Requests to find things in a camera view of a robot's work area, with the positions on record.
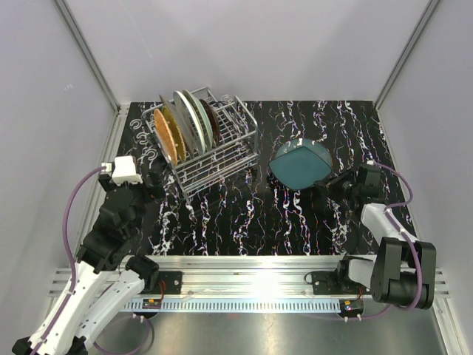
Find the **teal square plate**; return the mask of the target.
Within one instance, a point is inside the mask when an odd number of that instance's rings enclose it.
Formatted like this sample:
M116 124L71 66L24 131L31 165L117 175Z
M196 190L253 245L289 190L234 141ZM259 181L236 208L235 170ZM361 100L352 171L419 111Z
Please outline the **teal square plate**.
M274 177L291 190L307 189L313 186L315 182L323 180L328 176L321 175L314 169L308 166L300 166L293 161L285 163L281 158L273 159L269 163L269 167Z

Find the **dark bottom plate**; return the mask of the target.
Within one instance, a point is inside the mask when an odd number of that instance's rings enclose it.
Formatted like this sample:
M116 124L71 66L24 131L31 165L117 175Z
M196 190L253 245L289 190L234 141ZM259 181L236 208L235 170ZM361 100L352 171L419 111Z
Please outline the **dark bottom plate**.
M293 161L300 166L308 166L324 176L333 171L333 160L329 150L311 139L296 138L284 143L274 157L275 160L280 158L285 163Z

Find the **grey reindeer plate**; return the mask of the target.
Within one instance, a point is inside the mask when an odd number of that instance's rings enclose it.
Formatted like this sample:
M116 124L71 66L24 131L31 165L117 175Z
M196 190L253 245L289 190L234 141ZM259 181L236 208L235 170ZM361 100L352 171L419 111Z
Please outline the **grey reindeer plate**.
M194 157L194 148L195 148L195 139L189 126L188 120L184 117L180 108L175 106L175 104L166 100L163 95L160 95L160 100L163 104L163 107L166 107L175 122L175 126L179 129L180 135L183 139L183 144L186 145L186 152L189 153L191 158Z

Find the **orange woven plate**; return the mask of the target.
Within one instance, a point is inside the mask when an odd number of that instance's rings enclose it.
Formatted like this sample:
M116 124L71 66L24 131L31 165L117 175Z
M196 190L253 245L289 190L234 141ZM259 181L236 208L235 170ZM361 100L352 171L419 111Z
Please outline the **orange woven plate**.
M165 156L173 166L177 165L177 149L169 125L159 109L154 110L154 125Z

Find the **white bottom plate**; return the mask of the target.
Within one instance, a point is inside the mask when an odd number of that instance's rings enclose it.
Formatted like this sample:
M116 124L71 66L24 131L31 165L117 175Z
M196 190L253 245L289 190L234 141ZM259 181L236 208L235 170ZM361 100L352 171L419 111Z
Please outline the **white bottom plate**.
M205 139L203 129L200 125L200 121L197 117L197 113L191 105L190 101L181 91L173 92L173 99L176 107L180 111L181 115L186 120L186 123L190 125L191 136L194 139L194 146L199 155L205 153Z

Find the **yellow green woven plate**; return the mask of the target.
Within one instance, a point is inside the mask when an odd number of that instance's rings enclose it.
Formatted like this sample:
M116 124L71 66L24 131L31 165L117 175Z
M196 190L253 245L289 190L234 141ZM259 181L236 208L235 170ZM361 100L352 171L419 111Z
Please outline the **yellow green woven plate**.
M172 137L174 139L174 145L177 150L177 156L180 159L181 162L186 161L186 144L183 139L182 133L180 131L179 126L177 125L177 122L174 119L174 116L171 112L171 110L167 106L163 106L161 109L164 118L166 119L166 123L169 126L169 129L171 130Z

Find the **red floral plate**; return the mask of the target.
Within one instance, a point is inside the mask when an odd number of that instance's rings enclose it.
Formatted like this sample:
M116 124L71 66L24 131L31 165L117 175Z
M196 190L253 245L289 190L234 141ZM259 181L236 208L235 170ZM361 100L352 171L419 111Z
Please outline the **red floral plate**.
M204 107L204 110L205 110L205 112L208 116L208 119L209 119L210 123L211 123L214 145L217 146L218 143L219 143L219 139L220 139L220 125L219 125L219 121L218 121L218 116L215 113L214 109L210 106L210 104L207 101L205 101L203 99L200 99L200 103Z

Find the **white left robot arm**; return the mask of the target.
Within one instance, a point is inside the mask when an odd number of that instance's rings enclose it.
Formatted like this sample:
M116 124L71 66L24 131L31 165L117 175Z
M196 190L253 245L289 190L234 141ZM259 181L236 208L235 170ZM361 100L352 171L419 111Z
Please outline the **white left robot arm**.
M125 158L105 163L96 172L106 192L98 218L77 254L65 248L71 277L38 329L16 341L14 354L87 354L133 296L150 294L159 285L158 264L146 256L134 256L117 280L103 294L99 292L137 240L153 194L136 166Z

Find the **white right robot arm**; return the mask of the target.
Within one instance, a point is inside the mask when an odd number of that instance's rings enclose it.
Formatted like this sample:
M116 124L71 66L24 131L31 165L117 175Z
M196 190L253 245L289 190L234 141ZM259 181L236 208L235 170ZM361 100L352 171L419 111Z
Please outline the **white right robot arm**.
M332 271L305 277L315 295L354 295L366 291L376 302L411 310L431 308L435 296L436 248L409 233L395 217L394 203L382 198L384 165L363 163L327 180L331 197L346 200L377 240L374 257L342 257Z

